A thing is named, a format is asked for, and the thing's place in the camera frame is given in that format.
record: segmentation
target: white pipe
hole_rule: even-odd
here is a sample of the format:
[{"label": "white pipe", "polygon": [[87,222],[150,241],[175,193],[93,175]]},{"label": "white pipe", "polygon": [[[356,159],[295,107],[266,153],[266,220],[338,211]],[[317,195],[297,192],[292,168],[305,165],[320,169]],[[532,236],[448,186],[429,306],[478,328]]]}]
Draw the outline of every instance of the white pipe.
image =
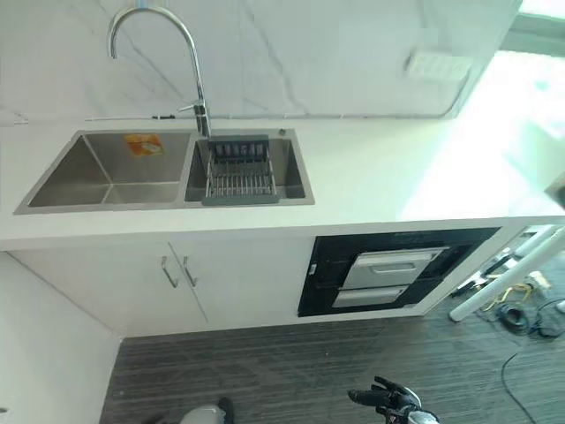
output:
[{"label": "white pipe", "polygon": [[559,230],[559,225],[546,225],[545,228],[538,231],[535,235],[528,238],[526,241],[522,243],[515,251],[514,255],[523,258],[527,256],[530,252],[532,252],[536,247],[538,247],[542,242],[549,239],[551,236],[555,234],[557,230]]},{"label": "white pipe", "polygon": [[565,247],[565,229],[563,227],[546,238],[535,250],[525,256],[514,268],[509,269],[504,274],[492,281],[487,287],[476,293],[453,309],[449,313],[449,318],[455,322],[462,321],[477,309],[482,307],[487,301],[498,296],[509,287],[535,271],[554,255],[558,254]]}]

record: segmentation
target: dish drying rack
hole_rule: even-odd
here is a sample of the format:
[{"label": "dish drying rack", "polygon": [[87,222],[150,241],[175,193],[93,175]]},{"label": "dish drying rack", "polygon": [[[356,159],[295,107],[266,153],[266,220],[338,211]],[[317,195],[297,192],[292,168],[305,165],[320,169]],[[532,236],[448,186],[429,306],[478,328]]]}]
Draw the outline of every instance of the dish drying rack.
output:
[{"label": "dish drying rack", "polygon": [[208,141],[206,206],[277,203],[267,136]]}]

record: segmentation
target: orange sticker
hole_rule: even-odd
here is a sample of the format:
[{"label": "orange sticker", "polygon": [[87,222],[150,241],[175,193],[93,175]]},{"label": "orange sticker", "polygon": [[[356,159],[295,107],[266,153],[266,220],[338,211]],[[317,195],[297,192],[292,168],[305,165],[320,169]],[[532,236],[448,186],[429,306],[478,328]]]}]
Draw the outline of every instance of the orange sticker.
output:
[{"label": "orange sticker", "polygon": [[165,153],[157,134],[126,134],[124,140],[134,156],[154,156]]}]

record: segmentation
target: white quartz countertop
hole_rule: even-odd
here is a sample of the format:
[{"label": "white quartz countertop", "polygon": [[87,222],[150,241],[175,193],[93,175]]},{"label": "white quartz countertop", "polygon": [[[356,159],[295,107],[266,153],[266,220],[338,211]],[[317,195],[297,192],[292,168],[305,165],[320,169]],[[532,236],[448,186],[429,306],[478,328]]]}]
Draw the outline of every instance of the white quartz countertop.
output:
[{"label": "white quartz countertop", "polygon": [[120,120],[0,128],[0,247],[90,242],[325,235],[565,223],[562,209],[492,148],[490,130],[458,120],[222,120],[213,128],[292,128],[312,206],[193,208],[15,216],[14,209],[78,130],[186,128]]}]

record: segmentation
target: floor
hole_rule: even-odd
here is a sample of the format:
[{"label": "floor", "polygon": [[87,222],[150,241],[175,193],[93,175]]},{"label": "floor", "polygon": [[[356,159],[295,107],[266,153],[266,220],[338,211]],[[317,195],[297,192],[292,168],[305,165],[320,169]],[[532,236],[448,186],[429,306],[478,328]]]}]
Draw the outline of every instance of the floor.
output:
[{"label": "floor", "polygon": [[[554,285],[550,297],[565,295],[565,254],[542,271]],[[526,424],[501,386],[501,366],[518,351],[508,386],[538,424],[564,422],[565,336],[512,336],[475,315],[454,324],[447,313],[460,301],[423,318],[126,339],[101,424],[141,424],[158,412],[178,422],[221,396],[233,399],[237,424],[380,423],[346,394],[368,388],[374,375],[411,387],[443,424]]]}]

